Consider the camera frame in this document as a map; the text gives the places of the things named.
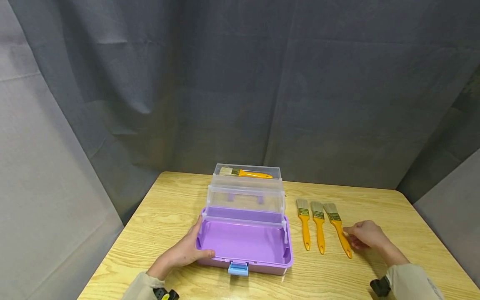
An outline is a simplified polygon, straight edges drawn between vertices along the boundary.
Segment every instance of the tool box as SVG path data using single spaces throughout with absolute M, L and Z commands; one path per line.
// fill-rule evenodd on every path
M 224 176 L 222 168 L 264 173 L 271 179 Z M 293 264 L 290 229 L 285 216 L 285 192 L 280 168 L 217 164 L 208 186 L 197 249 L 216 256 L 200 264 L 249 272 L 284 275 Z

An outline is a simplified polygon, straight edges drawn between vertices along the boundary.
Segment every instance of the blue latch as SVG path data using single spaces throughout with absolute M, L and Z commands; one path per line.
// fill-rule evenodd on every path
M 230 275 L 237 275 L 237 276 L 248 276 L 248 264 L 236 264 L 234 262 L 230 262 L 230 267 L 228 268 L 228 273 Z

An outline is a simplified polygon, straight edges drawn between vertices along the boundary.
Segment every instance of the clear plastic tray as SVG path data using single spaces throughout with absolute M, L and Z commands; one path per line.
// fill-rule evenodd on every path
M 269 174 L 273 178 L 220 175 L 222 168 Z M 217 164 L 208 186 L 205 219 L 285 227 L 285 192 L 280 168 Z

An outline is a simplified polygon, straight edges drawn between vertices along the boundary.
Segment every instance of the wood grain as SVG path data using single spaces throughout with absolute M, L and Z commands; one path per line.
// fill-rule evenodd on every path
M 162 173 L 79 299 L 120 299 L 136 275 L 195 222 L 210 180 L 208 175 Z M 375 299 L 369 282 L 383 276 L 386 267 L 374 252 L 354 253 L 348 259 L 327 222 L 325 255 L 317 247 L 305 250 L 295 205 L 302 197 L 335 203 L 344 226 L 374 220 L 412 263 L 423 266 L 447 299 L 480 299 L 478 288 L 401 193 L 298 182 L 285 182 L 284 187 L 295 261 L 285 276 L 251 273 L 239 278 L 226 269 L 193 264 L 172 272 L 167 288 L 182 299 Z M 309 227 L 315 239 L 313 221 Z

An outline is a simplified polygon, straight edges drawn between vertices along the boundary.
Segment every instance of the person's right hand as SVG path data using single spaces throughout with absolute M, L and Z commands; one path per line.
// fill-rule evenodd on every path
M 380 226 L 373 221 L 361 221 L 352 227 L 343 227 L 343 231 L 348 233 L 352 246 L 359 250 L 365 248 L 379 249 L 391 243 Z

